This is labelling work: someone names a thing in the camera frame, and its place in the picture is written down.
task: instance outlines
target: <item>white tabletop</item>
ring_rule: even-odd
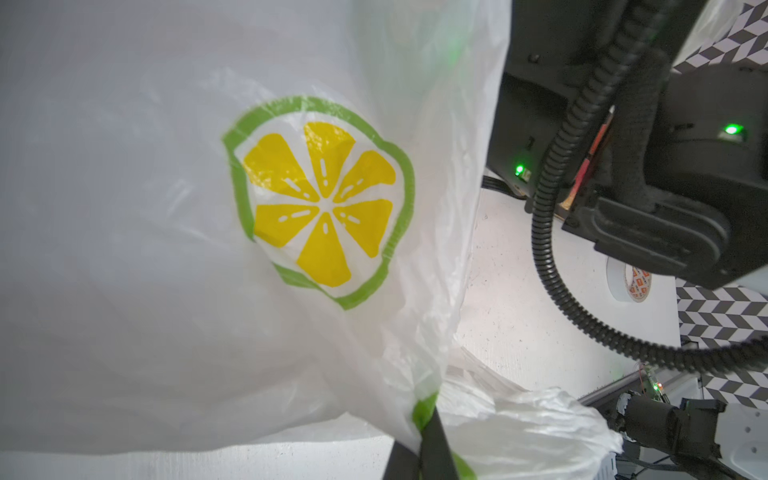
[[[531,217],[523,203],[484,190],[458,340],[480,360],[527,389],[560,386],[579,397],[629,373],[635,361],[587,338],[544,291],[531,258]],[[643,339],[680,345],[674,278],[655,276],[643,303],[619,303],[608,291],[606,258],[559,230],[554,254],[576,298],[598,318]],[[392,440],[231,447],[205,453],[103,457],[0,453],[0,478],[381,478]]]

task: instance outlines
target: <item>black corrugated tube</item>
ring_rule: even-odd
[[[639,0],[624,14],[611,45],[571,104],[543,162],[533,201],[531,244],[536,270],[547,293],[576,327],[622,355],[687,372],[763,371],[768,336],[718,349],[682,350],[625,335],[602,323],[571,295],[552,256],[552,222],[565,168],[602,121],[619,84],[646,51],[678,0]]]

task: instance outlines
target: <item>green led light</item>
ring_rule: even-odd
[[[729,135],[735,135],[741,133],[741,131],[744,129],[743,125],[737,125],[737,124],[730,124],[725,127],[725,133]]]

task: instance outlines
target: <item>translucent plastic bag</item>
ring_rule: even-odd
[[[509,3],[0,8],[0,449],[418,449]]]

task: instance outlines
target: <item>green circular outline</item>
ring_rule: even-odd
[[[323,100],[317,97],[295,96],[280,98],[275,101],[260,105],[249,111],[222,137],[224,147],[227,149],[229,157],[230,170],[232,176],[232,185],[235,194],[235,203],[237,204],[237,216],[243,225],[246,237],[251,241],[253,238],[253,211],[250,207],[250,196],[248,194],[248,177],[245,169],[239,160],[235,157],[235,149],[242,144],[259,126],[280,115],[291,114],[297,111],[316,111],[322,114],[328,114],[339,118],[351,124],[359,131],[363,132],[368,139],[373,142],[381,151],[385,151],[390,157],[394,158],[400,166],[405,184],[406,198],[403,202],[400,214],[397,217],[392,234],[382,251],[382,262],[376,272],[366,280],[357,290],[345,296],[330,296],[320,285],[312,281],[304,273],[288,269],[284,266],[273,265],[277,272],[283,278],[283,281],[291,286],[303,288],[313,288],[323,292],[330,299],[337,302],[344,310],[352,309],[364,302],[368,297],[384,283],[384,279],[389,272],[389,262],[395,253],[395,247],[408,229],[408,225],[413,218],[413,201],[415,198],[415,178],[413,166],[405,152],[388,141],[384,141],[376,130],[373,129],[359,115],[351,112],[347,108],[331,101]]]

